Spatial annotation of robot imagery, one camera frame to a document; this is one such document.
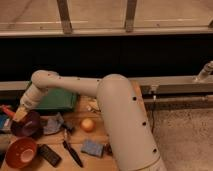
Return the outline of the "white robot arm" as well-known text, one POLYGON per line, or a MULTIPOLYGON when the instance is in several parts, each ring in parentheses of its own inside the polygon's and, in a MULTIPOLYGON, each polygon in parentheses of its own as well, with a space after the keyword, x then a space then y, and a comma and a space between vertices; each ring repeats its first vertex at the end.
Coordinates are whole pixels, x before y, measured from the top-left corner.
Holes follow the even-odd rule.
POLYGON ((114 159, 120 171, 167 171, 150 124, 128 78, 109 74, 101 79, 60 76, 38 70, 20 99, 14 120, 21 121, 52 88, 97 99, 114 159))

